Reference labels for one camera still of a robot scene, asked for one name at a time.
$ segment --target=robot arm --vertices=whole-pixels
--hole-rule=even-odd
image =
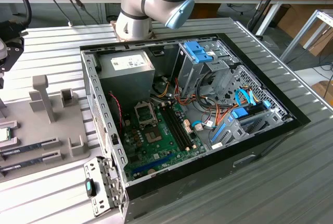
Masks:
[[[116,33],[124,40],[147,39],[151,36],[151,18],[178,29],[193,7],[194,0],[121,0]]]

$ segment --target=green motherboard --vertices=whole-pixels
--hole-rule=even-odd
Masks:
[[[205,153],[196,134],[186,131],[184,121],[187,118],[179,104],[170,105],[167,109],[171,117],[165,114],[163,107],[157,106],[153,109],[158,123],[146,125],[144,128],[140,128],[135,112],[125,116],[126,126],[122,144],[129,159],[129,163],[125,166],[125,173],[129,180],[138,179]],[[144,116],[145,119],[149,119],[146,113]],[[183,139],[189,140],[190,143],[182,143]]]

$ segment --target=yellow wire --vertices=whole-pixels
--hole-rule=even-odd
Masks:
[[[158,98],[164,97],[164,96],[167,94],[169,84],[170,84],[170,83],[167,83],[167,84],[166,84],[166,87],[165,87],[164,92],[163,92],[162,94],[158,95],[158,96],[157,96]]]

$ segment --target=white sticker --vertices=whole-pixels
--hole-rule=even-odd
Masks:
[[[147,65],[141,55],[116,57],[111,59],[111,62],[114,70],[130,69]]]
[[[4,169],[1,170],[1,172],[17,169],[17,168],[20,168],[20,167],[21,167],[21,165],[16,165],[16,166],[12,166],[12,167],[9,167],[9,168],[4,168]]]
[[[9,151],[9,152],[6,152],[6,153],[2,153],[2,155],[11,155],[11,154],[20,153],[20,152],[21,152],[20,150],[14,150],[14,151]]]
[[[206,52],[206,54],[209,55],[209,56],[215,55],[214,51],[208,51],[208,52]]]
[[[222,143],[219,142],[219,143],[216,143],[216,144],[212,145],[212,149],[216,149],[216,148],[222,147],[222,146],[223,146]]]
[[[213,126],[213,122],[212,122],[212,121],[208,121],[208,122],[206,123],[206,125],[207,125],[207,127],[212,127],[212,126]]]

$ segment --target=motherboard chip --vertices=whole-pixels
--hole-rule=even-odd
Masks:
[[[130,160],[131,163],[134,163],[134,162],[136,162],[136,161],[139,160],[139,157],[138,157],[137,155],[130,156],[130,157],[129,157],[129,160]]]
[[[162,139],[162,135],[158,127],[145,129],[144,133],[149,143],[160,141]]]

